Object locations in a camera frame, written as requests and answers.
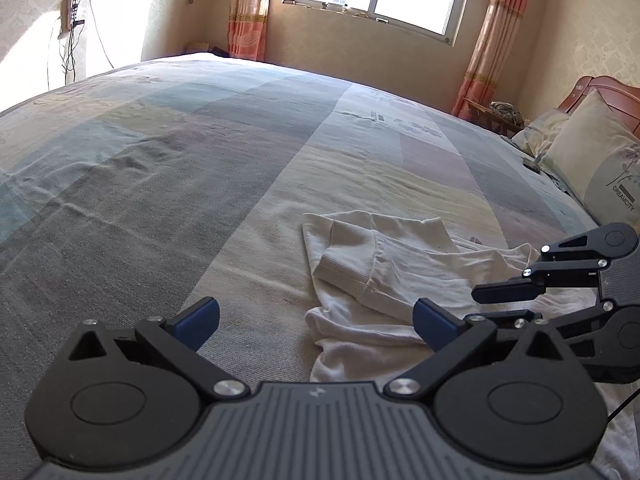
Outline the wooden bedside table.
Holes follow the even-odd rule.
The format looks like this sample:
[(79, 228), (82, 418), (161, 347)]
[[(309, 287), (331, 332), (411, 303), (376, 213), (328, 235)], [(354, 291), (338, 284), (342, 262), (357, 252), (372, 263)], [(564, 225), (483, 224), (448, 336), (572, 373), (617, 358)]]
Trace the wooden bedside table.
[(493, 108), (480, 105), (477, 102), (467, 98), (463, 99), (464, 104), (468, 107), (471, 118), (470, 122), (474, 125), (485, 128), (499, 136), (506, 136), (511, 139), (518, 132), (524, 129), (523, 126), (515, 125), (498, 114)]

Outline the right orange striped curtain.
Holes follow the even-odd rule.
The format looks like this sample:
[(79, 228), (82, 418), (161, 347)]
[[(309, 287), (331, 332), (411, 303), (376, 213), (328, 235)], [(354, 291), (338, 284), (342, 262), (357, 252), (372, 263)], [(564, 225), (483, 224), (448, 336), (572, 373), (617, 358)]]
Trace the right orange striped curtain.
[(471, 119), (469, 101), (480, 105), (491, 101), (527, 5), (528, 0), (489, 0), (480, 34), (451, 111), (457, 118)]

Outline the orange striped curtain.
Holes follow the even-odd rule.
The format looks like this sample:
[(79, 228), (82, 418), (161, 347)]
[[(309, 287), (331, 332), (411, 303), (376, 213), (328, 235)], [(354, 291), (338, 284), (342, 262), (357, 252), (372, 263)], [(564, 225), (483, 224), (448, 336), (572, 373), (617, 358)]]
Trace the orange striped curtain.
[(232, 58), (255, 62), (265, 59), (270, 0), (231, 0), (228, 52)]
[(480, 105), (491, 101), (527, 5), (528, 0), (489, 0), (480, 34), (451, 111), (457, 118), (471, 119), (469, 101)]

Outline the pastel pillow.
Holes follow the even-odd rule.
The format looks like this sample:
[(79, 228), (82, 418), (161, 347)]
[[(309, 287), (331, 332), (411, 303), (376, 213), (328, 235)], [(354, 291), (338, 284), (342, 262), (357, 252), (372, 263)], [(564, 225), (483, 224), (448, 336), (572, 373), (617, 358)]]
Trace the pastel pillow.
[(548, 110), (518, 132), (511, 141), (524, 153), (541, 158), (549, 151), (570, 115), (560, 110)]
[(544, 154), (594, 221), (639, 227), (639, 140), (591, 91)]

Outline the patchwork pastel bed sheet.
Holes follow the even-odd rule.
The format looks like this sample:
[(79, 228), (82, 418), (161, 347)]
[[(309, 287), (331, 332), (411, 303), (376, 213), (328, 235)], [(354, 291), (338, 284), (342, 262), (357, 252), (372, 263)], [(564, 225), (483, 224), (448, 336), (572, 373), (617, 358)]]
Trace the patchwork pastel bed sheet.
[[(378, 384), (312, 379), (306, 315), (320, 301), (303, 222), (439, 219), (462, 240), (538, 252), (606, 226), (511, 139), (360, 84), (210, 54), (6, 110), (2, 477), (510, 479), (448, 471), (416, 443), (422, 405), (381, 410)], [(220, 322), (198, 354), (246, 398), (203, 398), (137, 341), (137, 322), (204, 297)]]

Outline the wooden headboard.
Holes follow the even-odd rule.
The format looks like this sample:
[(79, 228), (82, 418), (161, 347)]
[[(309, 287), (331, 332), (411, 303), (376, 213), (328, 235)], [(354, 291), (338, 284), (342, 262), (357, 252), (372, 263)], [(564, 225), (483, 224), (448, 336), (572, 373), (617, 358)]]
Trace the wooden headboard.
[(597, 91), (611, 112), (638, 138), (640, 132), (640, 89), (611, 76), (582, 76), (560, 103), (558, 110), (573, 114), (589, 93)]

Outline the front pastel pillow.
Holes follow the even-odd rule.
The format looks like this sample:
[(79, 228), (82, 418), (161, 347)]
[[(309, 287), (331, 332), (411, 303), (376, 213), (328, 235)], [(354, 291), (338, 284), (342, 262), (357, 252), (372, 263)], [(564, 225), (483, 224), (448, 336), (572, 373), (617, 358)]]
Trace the front pastel pillow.
[(591, 91), (544, 154), (594, 221), (639, 227), (639, 140)]

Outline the rear pastel pillow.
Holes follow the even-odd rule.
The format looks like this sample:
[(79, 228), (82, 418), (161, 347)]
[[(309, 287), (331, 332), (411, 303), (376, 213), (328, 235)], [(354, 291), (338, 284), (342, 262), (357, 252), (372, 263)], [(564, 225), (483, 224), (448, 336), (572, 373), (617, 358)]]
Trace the rear pastel pillow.
[(570, 115), (560, 110), (548, 110), (518, 132), (511, 141), (524, 153), (541, 158), (549, 151)]

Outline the white printed sweatshirt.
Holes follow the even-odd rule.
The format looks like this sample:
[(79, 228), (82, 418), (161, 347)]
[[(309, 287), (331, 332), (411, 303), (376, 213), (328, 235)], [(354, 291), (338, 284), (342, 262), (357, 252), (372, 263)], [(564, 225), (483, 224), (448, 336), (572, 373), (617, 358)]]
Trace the white printed sweatshirt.
[(476, 285), (504, 282), (539, 262), (532, 245), (498, 249), (448, 233), (439, 219), (363, 211), (306, 214), (303, 234), (318, 307), (306, 315), (321, 354), (316, 382), (373, 382), (376, 407), (420, 404), (430, 428), (416, 443), (447, 470), (480, 478), (634, 479), (639, 474), (639, 379), (594, 382), (549, 323), (497, 327), (495, 341), (426, 399), (392, 399), (384, 386), (434, 351), (413, 328), (427, 298), (457, 318), (528, 309), (544, 318), (590, 308), (593, 288), (548, 288), (536, 299), (478, 304)]

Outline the black remote control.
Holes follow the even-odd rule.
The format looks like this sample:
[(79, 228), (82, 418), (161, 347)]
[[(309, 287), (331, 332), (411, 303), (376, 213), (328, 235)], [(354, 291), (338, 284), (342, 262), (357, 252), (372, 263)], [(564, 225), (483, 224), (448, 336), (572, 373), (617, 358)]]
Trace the black remote control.
[(539, 174), (541, 172), (539, 165), (534, 160), (529, 160), (524, 158), (522, 160), (522, 163), (525, 168), (532, 170), (533, 172), (536, 172), (536, 174)]

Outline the left orange striped curtain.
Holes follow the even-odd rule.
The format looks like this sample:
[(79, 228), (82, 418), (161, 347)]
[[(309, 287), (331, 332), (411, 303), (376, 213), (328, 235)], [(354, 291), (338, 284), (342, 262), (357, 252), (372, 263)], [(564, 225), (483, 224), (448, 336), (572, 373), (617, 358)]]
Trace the left orange striped curtain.
[(228, 52), (232, 58), (255, 62), (265, 59), (270, 0), (231, 0)]

